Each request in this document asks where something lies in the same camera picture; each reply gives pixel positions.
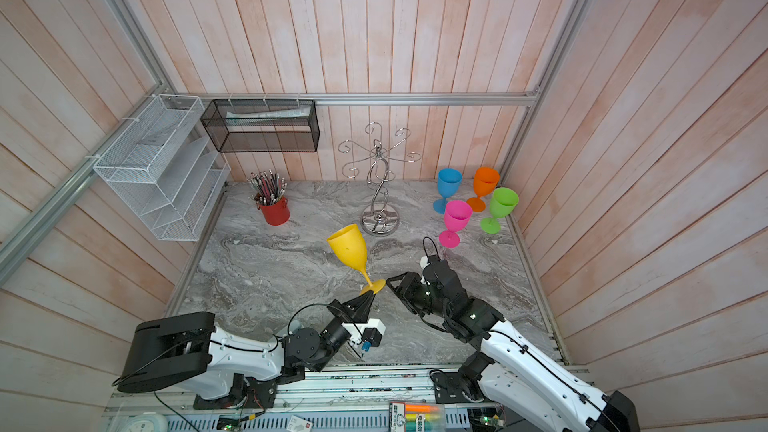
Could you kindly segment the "orange wine glass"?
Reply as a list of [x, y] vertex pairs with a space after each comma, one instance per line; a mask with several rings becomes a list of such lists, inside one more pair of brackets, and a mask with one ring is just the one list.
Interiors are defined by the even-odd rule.
[[475, 196], [467, 200], [467, 204], [471, 207], [474, 213], [479, 213], [485, 210], [486, 204], [483, 201], [483, 198], [493, 193], [499, 180], [500, 174], [495, 169], [488, 167], [477, 169], [473, 179], [473, 191]]

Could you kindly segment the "blue wine glass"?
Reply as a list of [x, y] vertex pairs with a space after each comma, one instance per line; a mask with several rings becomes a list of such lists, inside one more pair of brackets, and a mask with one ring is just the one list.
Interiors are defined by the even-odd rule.
[[441, 199], [433, 203], [433, 209], [443, 214], [445, 212], [448, 199], [456, 194], [463, 180], [462, 173], [454, 168], [444, 168], [437, 175], [437, 190]]

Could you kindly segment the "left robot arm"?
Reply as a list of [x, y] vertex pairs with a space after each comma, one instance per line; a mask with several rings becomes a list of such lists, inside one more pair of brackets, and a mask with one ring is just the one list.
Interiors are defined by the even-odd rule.
[[386, 327], [370, 315], [375, 299], [365, 292], [327, 304], [332, 320], [322, 329], [289, 324], [286, 334], [259, 342], [217, 325], [212, 312], [194, 312], [139, 324], [121, 375], [121, 393], [148, 393], [178, 386], [195, 393], [197, 408], [271, 405], [277, 385], [322, 371], [348, 344], [368, 351]]

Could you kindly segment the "yellow wine glass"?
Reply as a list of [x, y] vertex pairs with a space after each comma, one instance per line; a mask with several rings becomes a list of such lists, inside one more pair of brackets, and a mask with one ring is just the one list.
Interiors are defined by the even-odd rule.
[[385, 286], [384, 279], [373, 281], [367, 272], [368, 249], [357, 224], [348, 225], [332, 234], [327, 242], [336, 257], [347, 267], [360, 272], [367, 285], [361, 293], [379, 293]]

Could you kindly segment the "pink wine glass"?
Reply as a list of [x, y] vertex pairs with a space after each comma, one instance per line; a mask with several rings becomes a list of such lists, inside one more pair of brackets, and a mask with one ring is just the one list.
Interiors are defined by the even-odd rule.
[[462, 200], [453, 200], [447, 203], [444, 211], [444, 224], [446, 230], [439, 235], [439, 242], [445, 248], [455, 248], [460, 244], [458, 232], [463, 230], [472, 217], [471, 206]]

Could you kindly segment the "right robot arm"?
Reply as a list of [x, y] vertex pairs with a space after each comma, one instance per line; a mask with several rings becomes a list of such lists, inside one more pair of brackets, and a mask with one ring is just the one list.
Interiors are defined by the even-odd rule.
[[470, 295], [445, 260], [427, 258], [387, 286], [413, 314], [435, 314], [442, 328], [475, 352], [458, 371], [470, 401], [496, 402], [542, 431], [638, 431], [634, 403], [578, 378], [523, 337], [502, 313]]

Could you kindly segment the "green wine glass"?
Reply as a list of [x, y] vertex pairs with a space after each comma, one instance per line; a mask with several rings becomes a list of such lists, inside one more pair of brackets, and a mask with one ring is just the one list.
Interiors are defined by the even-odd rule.
[[518, 194], [507, 187], [497, 188], [488, 205], [490, 216], [481, 220], [481, 229], [487, 234], [497, 234], [501, 230], [500, 219], [509, 216], [519, 203]]

